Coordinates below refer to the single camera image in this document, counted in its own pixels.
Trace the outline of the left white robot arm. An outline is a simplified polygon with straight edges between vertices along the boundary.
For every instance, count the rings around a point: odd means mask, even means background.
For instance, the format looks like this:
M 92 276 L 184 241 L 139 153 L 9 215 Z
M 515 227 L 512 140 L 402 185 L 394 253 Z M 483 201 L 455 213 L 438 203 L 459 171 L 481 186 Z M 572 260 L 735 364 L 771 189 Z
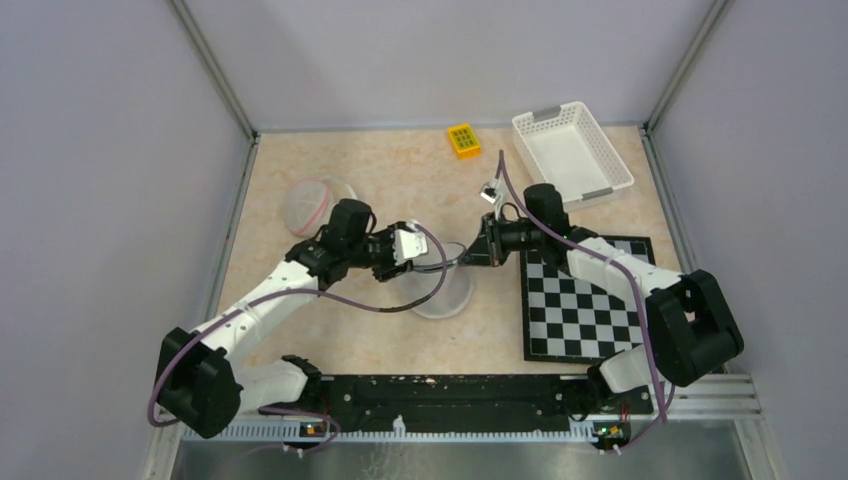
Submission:
M 342 199 L 327 224 L 294 245 L 253 290 L 192 331 L 175 328 L 163 339 L 155 383 L 147 402 L 154 427 L 182 423 L 203 438 L 221 433 L 237 416 L 286 403 L 297 413 L 319 404 L 320 386 L 307 367 L 277 360 L 243 368 L 242 362 L 292 313 L 318 298 L 359 304 L 331 292 L 352 269 L 379 282 L 408 273 L 414 259 L 436 250 L 436 237 L 417 221 L 375 228 L 369 205 Z

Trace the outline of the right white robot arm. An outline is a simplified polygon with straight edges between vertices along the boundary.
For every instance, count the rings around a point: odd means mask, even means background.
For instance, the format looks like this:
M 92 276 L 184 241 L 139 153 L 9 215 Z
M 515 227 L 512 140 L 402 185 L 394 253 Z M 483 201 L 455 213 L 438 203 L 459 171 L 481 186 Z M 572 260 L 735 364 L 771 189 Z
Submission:
M 660 268 L 614 247 L 594 231 L 571 224 L 560 193 L 547 183 L 523 193 L 523 216 L 482 216 L 463 266 L 498 267 L 513 252 L 535 251 L 549 266 L 586 281 L 635 309 L 641 345 L 589 368 L 586 397 L 612 412 L 627 392 L 667 382 L 691 385 L 740 355 L 743 336 L 718 280 Z

